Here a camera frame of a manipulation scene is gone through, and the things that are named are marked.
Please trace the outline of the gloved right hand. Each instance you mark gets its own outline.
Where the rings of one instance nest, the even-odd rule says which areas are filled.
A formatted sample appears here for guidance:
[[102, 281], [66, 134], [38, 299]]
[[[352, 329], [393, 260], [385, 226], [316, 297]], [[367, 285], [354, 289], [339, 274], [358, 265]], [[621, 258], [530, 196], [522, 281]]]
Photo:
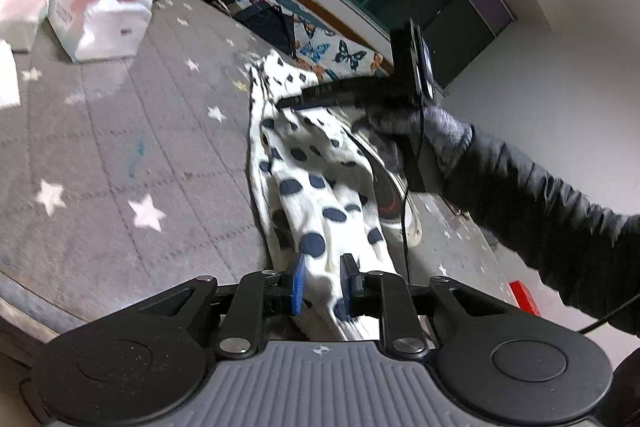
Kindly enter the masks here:
[[367, 132], [387, 170], [402, 174], [410, 191], [438, 195], [474, 138], [470, 124], [434, 105], [397, 112], [369, 107], [352, 131]]

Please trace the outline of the black sleeved right forearm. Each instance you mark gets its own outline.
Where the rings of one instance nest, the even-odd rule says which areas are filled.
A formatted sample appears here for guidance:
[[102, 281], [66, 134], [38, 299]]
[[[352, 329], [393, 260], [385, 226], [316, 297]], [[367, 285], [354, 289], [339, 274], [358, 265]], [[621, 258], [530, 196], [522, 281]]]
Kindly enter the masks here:
[[470, 128], [442, 194], [537, 271], [567, 306], [639, 332], [639, 218], [588, 197], [512, 145]]

